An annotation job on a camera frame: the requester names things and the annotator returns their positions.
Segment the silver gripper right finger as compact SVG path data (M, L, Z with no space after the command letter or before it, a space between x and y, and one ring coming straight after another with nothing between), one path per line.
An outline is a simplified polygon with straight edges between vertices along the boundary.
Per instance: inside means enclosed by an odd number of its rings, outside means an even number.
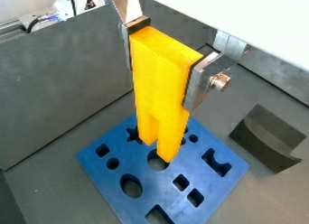
M193 111L204 102L212 89L224 91L231 76L224 73L241 60L248 43L219 31L215 39L216 51L205 55L193 65L183 106Z

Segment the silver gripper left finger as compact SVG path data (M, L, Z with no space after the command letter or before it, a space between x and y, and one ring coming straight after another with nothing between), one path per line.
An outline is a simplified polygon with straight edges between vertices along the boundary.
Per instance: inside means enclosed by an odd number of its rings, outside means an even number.
M140 0L112 0L120 16L120 30L125 42L126 63L132 70L130 36L152 24L144 15Z

